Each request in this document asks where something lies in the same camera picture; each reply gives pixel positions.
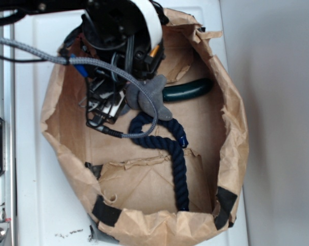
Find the black white robot arm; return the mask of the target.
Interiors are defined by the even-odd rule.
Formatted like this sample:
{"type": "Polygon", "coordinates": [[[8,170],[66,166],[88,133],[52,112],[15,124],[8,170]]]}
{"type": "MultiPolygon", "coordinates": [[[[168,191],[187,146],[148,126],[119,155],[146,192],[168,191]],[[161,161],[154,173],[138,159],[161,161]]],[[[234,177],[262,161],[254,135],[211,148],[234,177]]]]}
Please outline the black white robot arm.
{"type": "Polygon", "coordinates": [[[0,1],[0,26],[25,16],[84,10],[81,24],[65,38],[59,56],[16,41],[0,44],[35,55],[36,62],[72,65],[84,77],[86,124],[108,134],[125,107],[141,110],[153,125],[172,119],[163,104],[167,83],[157,69],[164,59],[162,28],[169,22],[154,1],[0,1]]]}

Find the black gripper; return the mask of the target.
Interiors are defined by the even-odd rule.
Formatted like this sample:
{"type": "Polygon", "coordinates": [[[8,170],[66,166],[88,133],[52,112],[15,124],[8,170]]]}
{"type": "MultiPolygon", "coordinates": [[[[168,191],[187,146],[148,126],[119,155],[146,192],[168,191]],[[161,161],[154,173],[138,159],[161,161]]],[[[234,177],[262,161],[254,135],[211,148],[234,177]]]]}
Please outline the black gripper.
{"type": "MultiPolygon", "coordinates": [[[[86,53],[123,69],[141,82],[158,76],[156,70],[164,57],[162,44],[150,53],[145,53],[145,48],[143,43],[130,38],[117,50],[97,50],[87,45],[86,53]]],[[[131,83],[117,73],[102,68],[88,66],[86,71],[92,79],[87,91],[87,124],[114,124],[119,116],[131,109],[126,100],[126,89],[131,83]]]]}

